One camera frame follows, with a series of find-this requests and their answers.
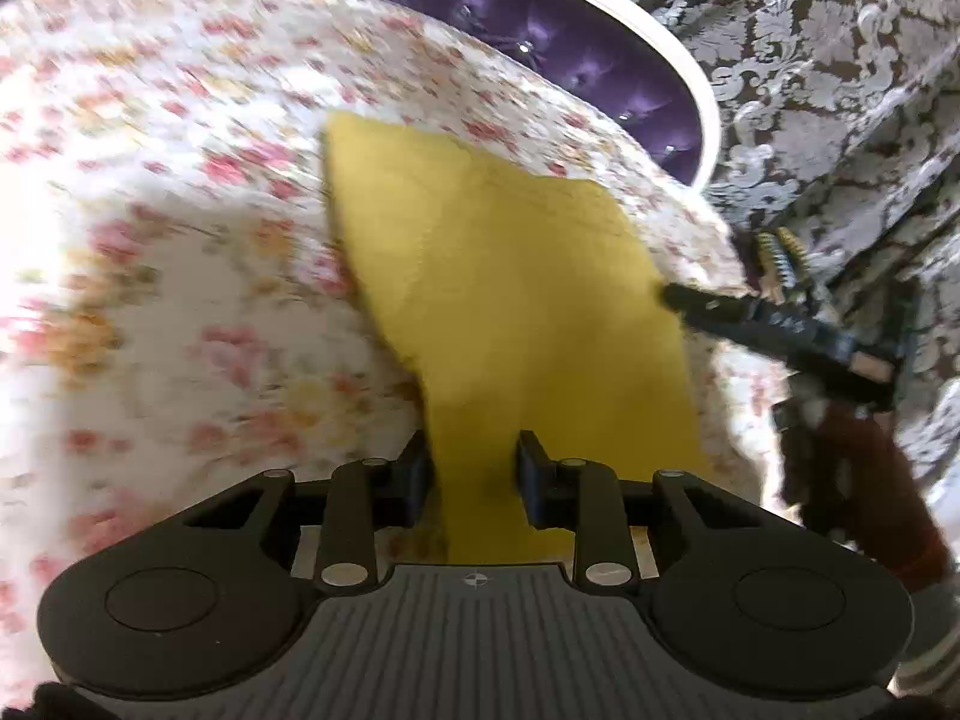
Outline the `mustard yellow sweater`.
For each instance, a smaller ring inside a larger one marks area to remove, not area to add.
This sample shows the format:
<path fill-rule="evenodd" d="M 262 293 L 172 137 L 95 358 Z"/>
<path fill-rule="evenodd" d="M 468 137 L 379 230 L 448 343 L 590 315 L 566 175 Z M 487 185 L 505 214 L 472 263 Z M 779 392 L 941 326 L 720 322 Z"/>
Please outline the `mustard yellow sweater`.
<path fill-rule="evenodd" d="M 607 190 L 351 112 L 329 117 L 324 153 L 348 268 L 420 385 L 449 561 L 569 551 L 527 522 L 523 431 L 628 479 L 708 473 L 679 319 Z"/>

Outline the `striped crochet blanket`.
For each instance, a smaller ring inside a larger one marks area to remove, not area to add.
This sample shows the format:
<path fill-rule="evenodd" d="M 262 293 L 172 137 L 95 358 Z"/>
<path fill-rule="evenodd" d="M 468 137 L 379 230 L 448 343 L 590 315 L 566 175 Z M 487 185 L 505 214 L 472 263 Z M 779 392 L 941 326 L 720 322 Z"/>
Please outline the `striped crochet blanket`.
<path fill-rule="evenodd" d="M 817 312 L 809 254 L 791 229 L 780 226 L 757 232 L 754 255 L 760 267 L 760 289 L 768 299 Z"/>

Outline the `floral bed cover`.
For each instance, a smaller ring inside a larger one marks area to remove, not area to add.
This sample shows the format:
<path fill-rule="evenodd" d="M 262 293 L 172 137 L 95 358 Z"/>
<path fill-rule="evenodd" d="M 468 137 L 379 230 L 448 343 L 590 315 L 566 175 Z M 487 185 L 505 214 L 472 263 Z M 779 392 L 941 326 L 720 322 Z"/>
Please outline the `floral bed cover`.
<path fill-rule="evenodd" d="M 737 293 L 729 229 L 622 127 L 386 0 L 2 8 L 2 695 L 50 678 L 80 557 L 270 466 L 385 457 L 415 387 L 327 215 L 334 109 L 452 133 L 619 200 L 659 270 Z"/>

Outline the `damask patterned curtain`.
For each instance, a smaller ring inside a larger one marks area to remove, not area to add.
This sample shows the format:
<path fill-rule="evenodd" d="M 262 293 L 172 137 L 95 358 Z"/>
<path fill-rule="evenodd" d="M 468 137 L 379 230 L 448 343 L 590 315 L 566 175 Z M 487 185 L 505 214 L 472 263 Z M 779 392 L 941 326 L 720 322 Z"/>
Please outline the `damask patterned curtain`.
<path fill-rule="evenodd" d="M 918 280 L 896 433 L 924 484 L 958 458 L 958 0 L 633 0 L 708 75 L 724 125 L 711 203 L 784 226 L 843 319 Z"/>

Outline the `purple tufted white-framed headboard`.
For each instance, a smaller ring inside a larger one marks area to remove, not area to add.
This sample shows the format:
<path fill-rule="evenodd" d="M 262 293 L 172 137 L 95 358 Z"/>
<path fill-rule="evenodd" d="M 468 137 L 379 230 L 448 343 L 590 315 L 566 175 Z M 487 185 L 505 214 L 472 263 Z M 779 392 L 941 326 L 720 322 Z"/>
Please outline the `purple tufted white-framed headboard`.
<path fill-rule="evenodd" d="M 703 190 L 715 93 L 630 0 L 174 0 L 205 91 L 444 130 L 558 177 Z"/>

